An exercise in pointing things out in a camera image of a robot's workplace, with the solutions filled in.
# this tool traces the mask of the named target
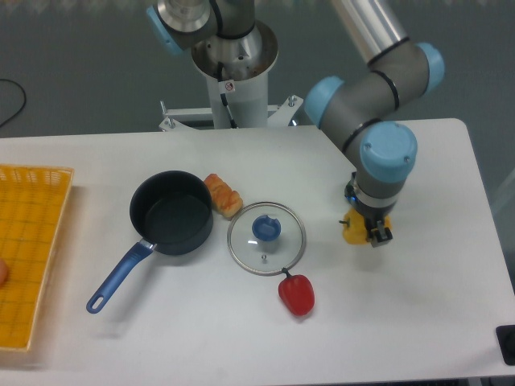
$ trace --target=blue lid knob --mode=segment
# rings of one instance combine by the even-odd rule
[[[417,138],[404,125],[379,122],[361,140],[361,163],[372,177],[383,183],[398,183],[413,169]]]
[[[252,224],[252,233],[261,241],[274,241],[281,234],[281,223],[268,215],[259,216]]]

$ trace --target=glass lid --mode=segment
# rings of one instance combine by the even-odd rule
[[[300,260],[306,248],[306,231],[288,207],[280,203],[253,203],[234,216],[227,231],[227,244],[243,269],[272,276]]]

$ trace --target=pepper stem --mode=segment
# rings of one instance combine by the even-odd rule
[[[286,277],[291,277],[291,273],[289,273],[289,272],[288,272],[288,269],[283,268],[283,269],[281,269],[281,272],[282,272],[282,273],[285,273],[285,274],[286,274]]]

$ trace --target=yellow object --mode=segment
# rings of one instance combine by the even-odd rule
[[[0,165],[0,349],[28,350],[73,169]]]
[[[389,216],[385,217],[385,227],[392,229]],[[360,245],[369,242],[369,234],[365,227],[365,218],[356,209],[351,208],[344,216],[344,239],[349,244]]]

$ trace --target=saucepan handle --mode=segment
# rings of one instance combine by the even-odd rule
[[[97,289],[97,292],[89,299],[86,310],[91,314],[100,312],[132,268],[145,257],[152,254],[153,251],[154,245],[144,240],[136,243],[120,260],[117,266],[114,267],[113,272],[104,280],[102,285]]]

